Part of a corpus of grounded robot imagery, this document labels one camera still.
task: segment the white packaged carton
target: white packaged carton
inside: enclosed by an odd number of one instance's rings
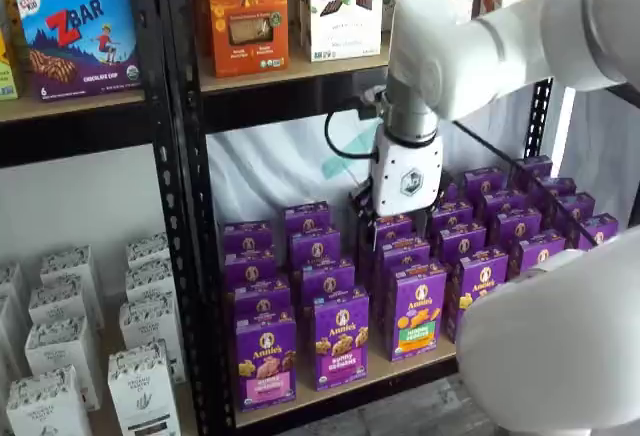
[[[182,335],[175,299],[170,293],[124,303],[120,308],[120,329],[128,349],[164,340],[173,380],[186,380]]]
[[[180,436],[180,422],[162,343],[109,356],[108,380],[123,436]]]
[[[25,354],[33,374],[73,365],[86,409],[100,409],[104,383],[87,318],[34,325],[29,332]]]
[[[104,328],[102,288],[91,255],[91,246],[63,251],[42,259],[40,279],[42,284],[55,284],[59,276],[75,275],[82,278],[83,291],[93,308],[98,328]]]
[[[13,382],[7,416],[15,436],[91,436],[73,366]]]
[[[167,233],[154,234],[127,244],[127,264],[129,269],[137,269],[143,264],[156,259],[169,257]]]

